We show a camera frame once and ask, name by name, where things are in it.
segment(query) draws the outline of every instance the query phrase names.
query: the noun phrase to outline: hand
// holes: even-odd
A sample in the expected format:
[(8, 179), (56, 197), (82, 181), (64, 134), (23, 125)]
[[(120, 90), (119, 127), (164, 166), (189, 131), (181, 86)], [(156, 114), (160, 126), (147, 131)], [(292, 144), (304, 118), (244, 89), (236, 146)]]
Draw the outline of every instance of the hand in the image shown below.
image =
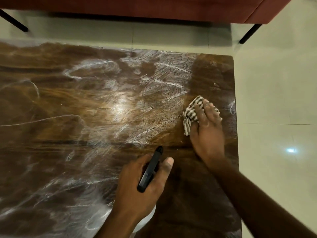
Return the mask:
[(199, 124), (192, 122), (190, 139), (197, 155), (209, 169), (213, 169), (217, 161), (224, 158), (224, 133), (215, 106), (206, 99), (203, 105), (204, 110), (195, 104)]
[(123, 212), (135, 219), (136, 224), (153, 210), (174, 163), (172, 157), (165, 159), (145, 192), (140, 193), (137, 191), (137, 186), (141, 179), (142, 168), (151, 157), (147, 154), (130, 162), (123, 167), (119, 176), (112, 212)]

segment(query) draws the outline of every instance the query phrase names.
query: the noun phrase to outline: tile floor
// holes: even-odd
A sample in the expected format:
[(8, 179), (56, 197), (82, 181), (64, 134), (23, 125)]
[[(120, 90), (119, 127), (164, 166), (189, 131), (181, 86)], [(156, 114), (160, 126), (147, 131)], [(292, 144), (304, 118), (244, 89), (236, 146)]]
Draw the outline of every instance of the tile floor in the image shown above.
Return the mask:
[[(195, 27), (7, 12), (31, 32), (0, 18), (0, 38), (232, 55), (240, 170), (317, 232), (317, 0), (291, 1), (244, 45), (238, 40), (247, 24)], [(243, 236), (251, 237), (245, 227)]]

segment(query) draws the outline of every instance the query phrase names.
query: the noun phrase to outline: person's left hand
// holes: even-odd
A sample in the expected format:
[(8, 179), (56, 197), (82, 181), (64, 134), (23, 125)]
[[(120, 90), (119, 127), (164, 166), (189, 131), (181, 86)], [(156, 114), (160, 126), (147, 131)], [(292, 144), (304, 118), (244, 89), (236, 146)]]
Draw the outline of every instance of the person's left hand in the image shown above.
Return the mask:
[(125, 165), (120, 173), (118, 188), (112, 212), (124, 213), (135, 219), (138, 223), (154, 208), (161, 196), (166, 180), (172, 169), (174, 160), (168, 157), (160, 165), (144, 193), (137, 191), (143, 166), (150, 161), (151, 155), (147, 154)]

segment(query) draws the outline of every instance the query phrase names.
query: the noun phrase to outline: fingernail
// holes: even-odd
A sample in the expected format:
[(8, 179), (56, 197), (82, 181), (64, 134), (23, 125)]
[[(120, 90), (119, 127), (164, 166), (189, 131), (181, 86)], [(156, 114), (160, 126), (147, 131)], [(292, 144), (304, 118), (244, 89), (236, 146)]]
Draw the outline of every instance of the fingernail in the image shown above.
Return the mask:
[(166, 162), (167, 162), (168, 164), (170, 164), (170, 166), (173, 166), (173, 164), (174, 164), (174, 159), (173, 159), (172, 157), (168, 157), (168, 158), (166, 159)]

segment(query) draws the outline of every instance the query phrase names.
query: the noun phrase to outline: cleaning cloth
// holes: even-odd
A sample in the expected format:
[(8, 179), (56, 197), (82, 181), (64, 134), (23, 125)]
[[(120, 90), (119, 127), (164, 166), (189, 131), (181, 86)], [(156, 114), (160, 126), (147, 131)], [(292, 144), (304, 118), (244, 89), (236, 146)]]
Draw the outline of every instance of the cleaning cloth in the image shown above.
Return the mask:
[[(184, 115), (184, 129), (185, 129), (185, 135), (188, 136), (189, 133), (191, 132), (191, 125), (192, 122), (197, 121), (198, 122), (198, 118), (195, 112), (195, 108), (194, 105), (198, 104), (198, 106), (200, 108), (204, 108), (203, 105), (203, 100), (204, 98), (202, 96), (197, 96), (196, 98), (194, 98), (194, 100), (188, 105), (188, 107), (185, 109), (183, 115)], [(219, 110), (215, 107), (215, 110), (218, 114), (220, 114)]]

